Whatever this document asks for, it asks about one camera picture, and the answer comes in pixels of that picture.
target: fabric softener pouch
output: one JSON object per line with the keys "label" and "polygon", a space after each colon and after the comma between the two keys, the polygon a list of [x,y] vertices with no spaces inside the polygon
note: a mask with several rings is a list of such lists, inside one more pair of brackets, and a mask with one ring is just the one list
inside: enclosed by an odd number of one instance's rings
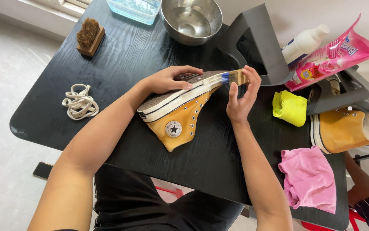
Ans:
{"label": "fabric softener pouch", "polygon": [[361,14],[354,24],[331,43],[290,68],[294,76],[285,83],[290,91],[303,89],[339,71],[369,59],[369,41],[354,32]]}

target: black pants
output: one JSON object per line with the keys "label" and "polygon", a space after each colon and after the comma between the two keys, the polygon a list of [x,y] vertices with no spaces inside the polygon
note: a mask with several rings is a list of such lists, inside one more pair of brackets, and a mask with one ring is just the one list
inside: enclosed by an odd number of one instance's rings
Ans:
{"label": "black pants", "polygon": [[164,202],[150,177],[102,165],[95,174],[99,230],[228,230],[244,205],[193,191]]}

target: paintbrush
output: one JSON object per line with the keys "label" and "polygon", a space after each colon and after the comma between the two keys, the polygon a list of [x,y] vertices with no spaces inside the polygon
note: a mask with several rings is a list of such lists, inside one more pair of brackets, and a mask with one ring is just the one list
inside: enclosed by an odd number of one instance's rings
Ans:
{"label": "paintbrush", "polygon": [[82,23],[82,29],[76,34],[78,41],[76,49],[82,55],[93,57],[104,34],[103,26],[99,25],[94,18],[86,18]]}
{"label": "paintbrush", "polygon": [[223,73],[221,75],[221,82],[228,83],[230,85],[232,84],[232,82],[235,82],[237,86],[240,86],[242,84],[248,83],[249,80],[247,76],[243,74],[242,69],[238,69]]}

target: black phone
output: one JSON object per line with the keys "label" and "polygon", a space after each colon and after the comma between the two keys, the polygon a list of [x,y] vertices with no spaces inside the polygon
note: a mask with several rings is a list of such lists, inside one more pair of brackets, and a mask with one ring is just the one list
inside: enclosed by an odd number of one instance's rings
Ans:
{"label": "black phone", "polygon": [[33,176],[37,176],[39,178],[47,180],[52,168],[53,168],[53,165],[51,164],[48,164],[45,162],[39,162],[33,171]]}

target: pink cloth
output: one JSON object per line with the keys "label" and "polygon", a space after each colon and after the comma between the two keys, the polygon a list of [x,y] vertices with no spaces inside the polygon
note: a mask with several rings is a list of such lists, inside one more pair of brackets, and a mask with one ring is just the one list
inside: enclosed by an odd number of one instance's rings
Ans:
{"label": "pink cloth", "polygon": [[281,151],[279,169],[285,173],[284,193],[289,206],[315,207],[336,213],[333,170],[318,146]]}

